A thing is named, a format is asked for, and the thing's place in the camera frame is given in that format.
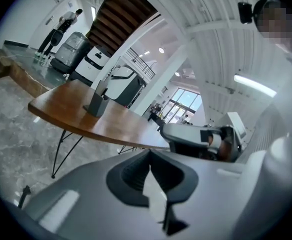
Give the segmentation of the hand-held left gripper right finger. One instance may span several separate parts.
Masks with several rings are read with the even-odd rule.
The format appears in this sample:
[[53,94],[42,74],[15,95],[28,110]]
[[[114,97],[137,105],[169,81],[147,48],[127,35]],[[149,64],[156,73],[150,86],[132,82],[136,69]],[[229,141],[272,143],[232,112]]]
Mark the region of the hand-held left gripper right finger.
[[151,172],[166,194],[162,226],[151,240],[234,240],[243,210],[239,188],[246,166],[195,159],[170,152],[150,153]]

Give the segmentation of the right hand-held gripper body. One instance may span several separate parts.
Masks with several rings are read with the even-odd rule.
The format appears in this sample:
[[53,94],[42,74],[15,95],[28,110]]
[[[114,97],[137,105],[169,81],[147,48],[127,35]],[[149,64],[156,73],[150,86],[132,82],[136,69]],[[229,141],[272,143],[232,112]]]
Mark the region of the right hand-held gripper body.
[[234,163],[242,153],[247,135],[236,112],[226,113],[215,126],[200,126],[200,144],[170,142],[170,151],[197,159]]

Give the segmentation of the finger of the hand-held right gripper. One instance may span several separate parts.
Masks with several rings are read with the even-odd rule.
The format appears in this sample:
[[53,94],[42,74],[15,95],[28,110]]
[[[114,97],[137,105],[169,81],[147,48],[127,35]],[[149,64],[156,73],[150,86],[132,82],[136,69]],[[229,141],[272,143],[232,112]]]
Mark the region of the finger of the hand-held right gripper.
[[160,135],[168,143],[199,145],[202,142],[201,127],[190,124],[167,123],[160,130]]

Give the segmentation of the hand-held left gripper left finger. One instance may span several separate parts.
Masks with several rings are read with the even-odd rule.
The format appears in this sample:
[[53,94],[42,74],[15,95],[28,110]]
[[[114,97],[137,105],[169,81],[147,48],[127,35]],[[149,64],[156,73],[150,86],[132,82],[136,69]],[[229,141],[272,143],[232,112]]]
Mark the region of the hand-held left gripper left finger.
[[32,197],[24,211],[66,240],[159,240],[143,195],[149,151],[81,165]]

